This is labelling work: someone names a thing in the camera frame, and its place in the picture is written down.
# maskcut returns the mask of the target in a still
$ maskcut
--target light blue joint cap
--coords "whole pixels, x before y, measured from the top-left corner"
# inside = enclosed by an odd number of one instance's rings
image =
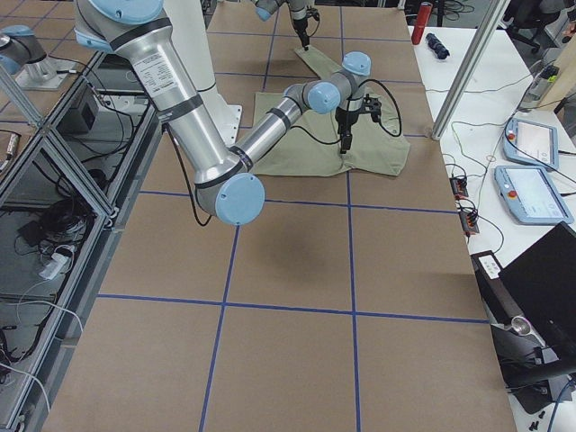
[[[91,50],[102,51],[106,54],[114,53],[114,50],[107,41],[95,38],[90,34],[82,33],[77,29],[74,29],[74,32],[76,32],[76,42],[78,42],[83,47],[87,47]]]
[[[319,114],[326,114],[340,104],[340,92],[332,83],[321,81],[308,92],[308,106]]]
[[[368,77],[371,67],[370,57],[360,51],[348,52],[342,60],[342,68],[361,77]]]
[[[34,32],[32,29],[26,25],[10,25],[4,27],[0,30],[6,36],[18,37],[18,36],[33,36]]]
[[[263,9],[262,7],[256,8],[256,14],[260,17],[262,21],[268,21],[272,16],[271,13],[269,13],[266,9]]]
[[[145,24],[154,20],[164,7],[164,0],[88,0],[96,10],[122,24]]]
[[[4,66],[4,69],[6,69],[6,72],[10,75],[14,75],[20,70],[20,65],[6,56],[0,56],[0,65]]]
[[[262,182],[253,174],[236,174],[220,188],[216,215],[230,225],[244,225],[262,211],[266,195]]]

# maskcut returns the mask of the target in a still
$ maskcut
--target brown cardboard surface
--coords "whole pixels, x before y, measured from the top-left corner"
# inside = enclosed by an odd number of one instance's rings
[[[370,56],[372,77],[376,79],[422,82],[414,49],[409,40],[344,39],[344,52],[350,51],[362,51]]]
[[[259,175],[266,199],[314,203],[347,203],[345,174],[332,177],[281,177]]]
[[[206,432],[356,430],[350,317],[226,310]]]
[[[345,208],[267,203],[240,231],[229,299],[349,310],[346,226]]]
[[[408,140],[410,153],[400,175],[350,174],[352,203],[454,211],[439,143],[427,138]]]
[[[217,75],[218,92],[227,104],[242,105],[240,126],[252,126],[254,122],[254,95],[262,91],[263,76]]]
[[[358,318],[364,432],[516,432],[488,325]]]
[[[342,48],[339,39],[314,39],[311,44],[337,63],[341,62]],[[298,38],[275,37],[268,74],[271,76],[318,79],[316,74],[294,52],[294,48],[299,46],[300,40]]]
[[[100,299],[44,432],[197,425],[219,308]]]
[[[352,210],[360,311],[486,319],[455,214]]]
[[[263,75],[272,36],[208,34],[214,72]]]
[[[396,8],[342,8],[342,28],[345,38],[389,39],[409,41],[410,33],[404,12]]]
[[[214,222],[196,225],[187,196],[141,195],[101,292],[220,301],[234,229]]]

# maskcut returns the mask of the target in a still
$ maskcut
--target chair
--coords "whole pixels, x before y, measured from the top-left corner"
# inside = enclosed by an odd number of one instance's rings
[[[543,0],[512,0],[504,13],[504,21],[512,19],[512,23],[506,29],[508,36],[533,47],[531,50],[533,54],[540,50],[540,44],[535,42],[535,39],[544,32],[546,25],[558,19],[562,10],[543,13],[540,10],[542,2]],[[520,34],[520,30],[523,29],[535,29],[535,32],[531,38],[528,38]]]

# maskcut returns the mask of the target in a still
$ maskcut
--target white label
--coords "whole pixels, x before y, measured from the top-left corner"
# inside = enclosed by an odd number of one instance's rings
[[[150,97],[162,95],[177,86],[172,68],[158,53],[136,63],[134,70]]]
[[[482,264],[482,267],[484,267],[484,270],[490,279],[498,279],[500,267],[492,255],[481,256],[478,260],[480,261],[480,264]]]

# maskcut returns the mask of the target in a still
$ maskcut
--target green cloth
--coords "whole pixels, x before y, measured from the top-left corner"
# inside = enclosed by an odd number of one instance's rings
[[[341,66],[310,46],[308,51],[297,49],[296,53],[320,78],[327,78]],[[380,97],[367,91],[372,97]],[[282,94],[256,93],[254,122],[276,106]],[[397,114],[393,106],[381,98],[382,121],[394,132]],[[297,122],[319,140],[338,139],[338,124],[331,114],[307,111]],[[370,115],[363,114],[352,127],[352,148],[341,155],[339,145],[323,145],[299,129],[290,130],[274,148],[260,159],[253,172],[269,176],[333,176],[348,169],[357,168],[388,176],[397,176],[406,164],[410,144],[403,136],[393,138],[385,133]]]

